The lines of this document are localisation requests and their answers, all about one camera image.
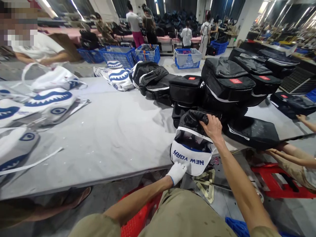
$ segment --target gray table surface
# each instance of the gray table surface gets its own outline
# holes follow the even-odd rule
[[[175,128],[171,107],[146,99],[138,90],[119,92],[103,78],[83,80],[88,88],[71,92],[91,103],[63,123],[40,132],[39,143],[24,165],[59,147],[64,150],[29,170],[7,175],[0,184],[0,200],[94,185],[172,165],[169,152]],[[24,85],[16,89],[27,92]],[[268,99],[249,108],[246,115],[273,122],[281,140],[312,134],[301,122],[293,123]],[[316,121],[316,113],[309,117]],[[231,151],[245,148],[227,137],[225,140]]]

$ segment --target red plastic stool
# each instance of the red plastic stool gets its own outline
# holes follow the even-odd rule
[[[251,167],[254,173],[259,173],[270,189],[265,194],[271,198],[316,198],[316,194],[311,193],[305,187],[299,187],[277,163],[267,163],[260,167]],[[272,174],[279,173],[286,180],[287,184],[283,184],[284,190],[280,187]]]
[[[134,190],[130,191],[128,194],[125,194],[122,198],[124,199],[133,192],[141,189],[143,186],[139,186]],[[162,193],[146,203],[146,205],[132,218],[126,225],[121,228],[121,237],[137,237],[142,229],[144,229],[149,213],[153,208],[155,211],[158,209],[159,202],[161,200]]]

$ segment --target blue plastic crate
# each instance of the blue plastic crate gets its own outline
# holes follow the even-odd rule
[[[124,68],[131,68],[138,62],[135,48],[108,46],[101,49],[100,54],[103,56],[105,62],[119,61]]]
[[[216,50],[216,55],[220,55],[226,51],[229,41],[226,43],[217,43],[216,40],[211,41],[211,45]]]
[[[86,49],[77,49],[81,57],[87,63],[101,63],[104,62],[103,57],[100,54],[100,51],[97,50],[86,50]]]
[[[314,103],[316,103],[316,88],[312,90],[311,92],[307,93],[306,97],[309,98]]]
[[[179,66],[177,63],[177,57],[175,57],[175,65],[178,67],[178,69],[190,69],[190,68],[199,68],[200,67],[200,61],[194,63],[191,56],[191,50],[190,49],[176,49],[176,51],[179,54],[188,54],[187,61],[184,65]]]
[[[150,51],[145,51],[145,54],[144,54],[144,51],[142,50],[143,45],[148,45],[148,44],[142,44],[135,50],[136,55],[137,55],[137,60],[143,61],[143,62],[151,61],[151,62],[159,63],[160,61],[159,45],[152,45],[152,47],[155,47],[154,53]]]
[[[231,219],[229,217],[225,218],[225,222],[227,223],[227,225],[229,225],[229,227],[235,232],[235,234],[238,237],[250,237],[246,222]],[[279,234],[282,237],[297,237],[282,231],[279,231]]]

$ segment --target pink pants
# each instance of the pink pants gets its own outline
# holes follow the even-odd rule
[[[141,32],[132,32],[136,48],[144,44],[144,37]]]

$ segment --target khaki shirt sleeve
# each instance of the khaki shirt sleeve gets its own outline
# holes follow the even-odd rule
[[[92,214],[80,220],[68,237],[120,237],[119,224],[108,216]]]
[[[251,231],[250,236],[251,237],[281,237],[281,235],[278,232],[265,226],[257,226]]]

